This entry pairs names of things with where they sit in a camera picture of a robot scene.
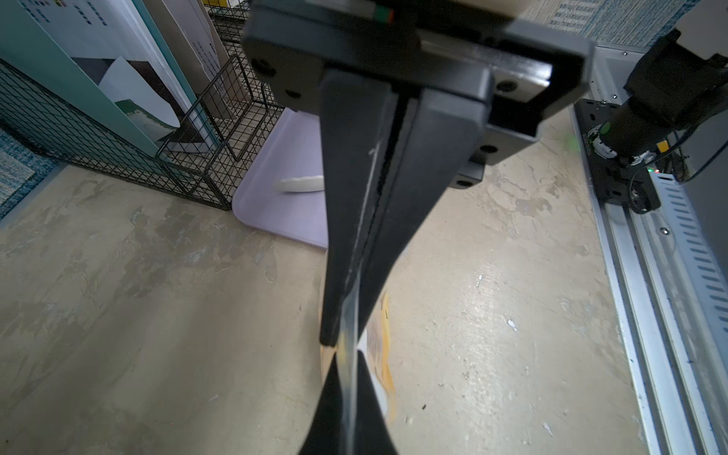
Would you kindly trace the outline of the clear duck resealable bag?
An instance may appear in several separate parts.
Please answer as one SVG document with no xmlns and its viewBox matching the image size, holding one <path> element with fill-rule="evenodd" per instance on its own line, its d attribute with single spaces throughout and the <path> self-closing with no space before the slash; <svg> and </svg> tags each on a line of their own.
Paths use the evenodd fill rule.
<svg viewBox="0 0 728 455">
<path fill-rule="evenodd" d="M 383 291 L 360 337 L 358 350 L 365 355 L 377 403 L 386 423 L 396 415 L 396 388 L 390 368 L 390 298 Z"/>
</svg>

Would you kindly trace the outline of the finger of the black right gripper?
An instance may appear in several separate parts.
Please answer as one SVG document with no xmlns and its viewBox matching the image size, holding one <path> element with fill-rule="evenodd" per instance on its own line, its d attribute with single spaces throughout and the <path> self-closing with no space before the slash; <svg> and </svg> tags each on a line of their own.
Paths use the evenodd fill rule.
<svg viewBox="0 0 728 455">
<path fill-rule="evenodd" d="M 325 72 L 320 94 L 328 229 L 320 343 L 334 346 L 344 301 L 358 286 L 397 97 L 389 83 L 343 70 Z"/>
<path fill-rule="evenodd" d="M 490 105 L 425 89 L 395 117 L 394 152 L 375 192 L 359 282 L 358 332 L 366 326 L 395 262 L 475 151 Z"/>
</svg>

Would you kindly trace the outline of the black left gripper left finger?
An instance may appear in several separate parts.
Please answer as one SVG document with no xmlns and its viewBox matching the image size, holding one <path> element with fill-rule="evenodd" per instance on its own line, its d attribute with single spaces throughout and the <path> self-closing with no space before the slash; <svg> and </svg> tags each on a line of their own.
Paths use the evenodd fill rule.
<svg viewBox="0 0 728 455">
<path fill-rule="evenodd" d="M 299 455 L 337 455 L 341 438 L 342 395 L 334 356 L 324 381 L 322 394 L 310 430 Z"/>
</svg>

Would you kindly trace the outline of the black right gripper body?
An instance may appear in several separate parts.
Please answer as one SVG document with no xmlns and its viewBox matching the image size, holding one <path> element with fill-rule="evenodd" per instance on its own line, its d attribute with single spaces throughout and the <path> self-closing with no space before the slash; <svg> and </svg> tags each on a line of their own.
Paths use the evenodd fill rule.
<svg viewBox="0 0 728 455">
<path fill-rule="evenodd" d="M 294 111 L 320 113 L 329 69 L 410 97 L 428 88 L 489 104 L 455 189 L 535 143 L 546 119 L 586 93 L 595 56 L 583 36 L 454 1 L 254 1 L 241 43 L 257 77 Z"/>
</svg>

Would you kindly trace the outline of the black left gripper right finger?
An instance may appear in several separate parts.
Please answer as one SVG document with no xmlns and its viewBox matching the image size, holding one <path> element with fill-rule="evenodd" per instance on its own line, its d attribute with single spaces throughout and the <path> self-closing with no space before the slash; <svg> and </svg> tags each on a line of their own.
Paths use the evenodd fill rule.
<svg viewBox="0 0 728 455">
<path fill-rule="evenodd" d="M 377 400 L 365 355 L 358 351 L 358 397 L 354 454 L 397 455 Z"/>
</svg>

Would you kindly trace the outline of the metal tongs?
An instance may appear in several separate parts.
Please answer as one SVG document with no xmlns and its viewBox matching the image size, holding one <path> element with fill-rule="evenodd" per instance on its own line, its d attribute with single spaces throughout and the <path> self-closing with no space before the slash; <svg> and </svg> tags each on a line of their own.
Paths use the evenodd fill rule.
<svg viewBox="0 0 728 455">
<path fill-rule="evenodd" d="M 318 193 L 324 191 L 323 176 L 292 177 L 279 180 L 275 184 L 279 193 Z"/>
</svg>

